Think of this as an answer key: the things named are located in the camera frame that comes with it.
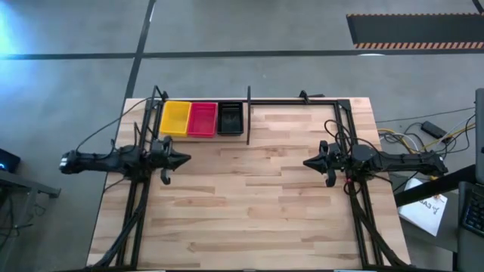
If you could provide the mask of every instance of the keyboard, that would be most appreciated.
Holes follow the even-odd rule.
[[[462,226],[484,237],[484,192],[473,189],[467,196]]]

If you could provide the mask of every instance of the desk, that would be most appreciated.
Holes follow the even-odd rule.
[[[357,135],[380,147],[370,100],[350,100]],[[125,110],[138,101],[127,100]],[[123,117],[116,145],[132,144],[133,122],[141,124],[143,113],[140,104]],[[175,150],[192,159],[173,173],[169,186],[159,171],[152,176],[138,269],[361,268],[343,175],[327,188],[325,176],[303,166],[318,153],[320,140],[334,141],[323,128],[334,110],[254,105],[250,114],[248,146],[175,141]],[[109,174],[106,186],[120,178]],[[377,229],[409,263],[390,184],[374,179],[368,186]],[[124,181],[104,194],[88,264],[119,234],[128,192]],[[367,233],[365,240],[372,259]],[[131,247],[129,241],[126,261]]]

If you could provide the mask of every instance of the red bin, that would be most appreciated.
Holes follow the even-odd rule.
[[[188,136],[213,138],[216,132],[217,103],[192,103],[188,119]]]

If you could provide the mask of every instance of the white paper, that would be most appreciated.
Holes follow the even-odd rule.
[[[416,187],[422,184],[416,178],[412,178],[405,186],[405,190]],[[430,197],[421,201],[413,202],[411,204],[399,208],[400,217],[411,222],[417,227],[426,232],[437,236],[439,231],[440,221],[444,215],[445,204],[447,197],[439,195],[439,198]]]

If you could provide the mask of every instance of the yellow bin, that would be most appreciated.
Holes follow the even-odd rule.
[[[190,108],[190,102],[165,102],[163,105],[160,132],[177,137],[187,137]]]

